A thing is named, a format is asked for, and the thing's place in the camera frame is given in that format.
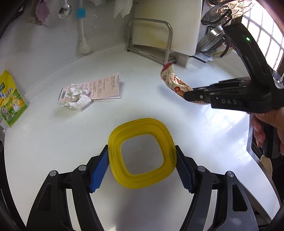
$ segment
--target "yellow plastic container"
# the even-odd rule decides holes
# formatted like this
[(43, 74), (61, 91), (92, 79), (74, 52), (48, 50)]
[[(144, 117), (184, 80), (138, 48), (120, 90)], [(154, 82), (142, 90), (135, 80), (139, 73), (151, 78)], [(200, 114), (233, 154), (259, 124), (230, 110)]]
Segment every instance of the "yellow plastic container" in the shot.
[[(133, 175), (129, 173), (121, 155), (124, 141), (139, 135), (154, 136), (161, 148), (163, 164), (150, 172)], [(156, 119), (137, 119), (118, 126), (108, 139), (108, 156), (113, 176), (122, 186), (138, 189), (155, 184), (169, 176), (176, 167), (176, 149), (166, 126)]]

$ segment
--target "blue textured pad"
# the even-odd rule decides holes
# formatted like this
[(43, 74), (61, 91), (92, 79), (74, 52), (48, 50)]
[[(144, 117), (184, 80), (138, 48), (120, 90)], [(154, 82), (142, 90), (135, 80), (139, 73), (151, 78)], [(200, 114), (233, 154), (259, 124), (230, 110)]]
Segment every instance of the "blue textured pad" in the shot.
[(187, 189), (190, 193), (192, 193), (194, 189), (192, 182), (192, 175), (190, 171), (187, 169), (186, 164), (184, 163), (178, 152), (177, 152), (176, 169), (184, 188)]
[(77, 10), (77, 18), (85, 18), (86, 17), (86, 10), (85, 8), (80, 8)]
[(91, 176), (91, 183), (90, 183), (90, 190), (91, 192), (95, 192), (101, 186), (103, 181), (104, 175), (107, 171), (107, 167), (109, 165), (108, 161), (108, 149), (105, 150), (104, 154), (102, 155), (99, 163), (97, 164), (95, 170)]

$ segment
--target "white cutting board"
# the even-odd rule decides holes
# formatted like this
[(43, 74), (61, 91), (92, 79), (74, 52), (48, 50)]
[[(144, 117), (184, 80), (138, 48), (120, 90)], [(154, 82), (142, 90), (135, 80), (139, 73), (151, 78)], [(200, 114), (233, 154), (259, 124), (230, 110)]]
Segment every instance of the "white cutting board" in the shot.
[[(173, 28), (171, 50), (194, 55), (198, 42), (202, 0), (140, 0), (135, 5), (135, 18), (168, 22)], [(155, 22), (133, 22), (132, 43), (166, 49), (168, 28)]]

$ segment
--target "yellow and green bag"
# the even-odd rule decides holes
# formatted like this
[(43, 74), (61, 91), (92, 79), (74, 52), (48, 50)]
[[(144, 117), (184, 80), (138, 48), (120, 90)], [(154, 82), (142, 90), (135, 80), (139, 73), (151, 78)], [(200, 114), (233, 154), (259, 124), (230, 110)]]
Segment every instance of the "yellow and green bag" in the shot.
[(17, 121), (28, 107), (8, 71), (4, 71), (0, 76), (0, 107), (1, 116), (9, 127)]

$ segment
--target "silver bolt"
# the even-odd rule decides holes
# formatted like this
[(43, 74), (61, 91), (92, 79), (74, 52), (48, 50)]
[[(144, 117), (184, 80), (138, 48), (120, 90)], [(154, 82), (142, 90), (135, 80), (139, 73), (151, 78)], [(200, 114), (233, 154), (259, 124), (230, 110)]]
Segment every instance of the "silver bolt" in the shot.
[(52, 170), (50, 173), (49, 173), (50, 176), (55, 176), (56, 175), (56, 171), (55, 170)]
[(198, 166), (197, 167), (197, 170), (200, 171), (200, 172), (204, 172), (205, 171), (205, 168), (203, 166)]
[(229, 177), (233, 177), (234, 176), (234, 173), (231, 172), (231, 171), (227, 172), (227, 174), (228, 174)]
[(79, 169), (80, 171), (85, 171), (85, 170), (87, 169), (87, 167), (86, 167), (85, 165), (80, 165), (80, 166), (78, 167), (78, 169)]

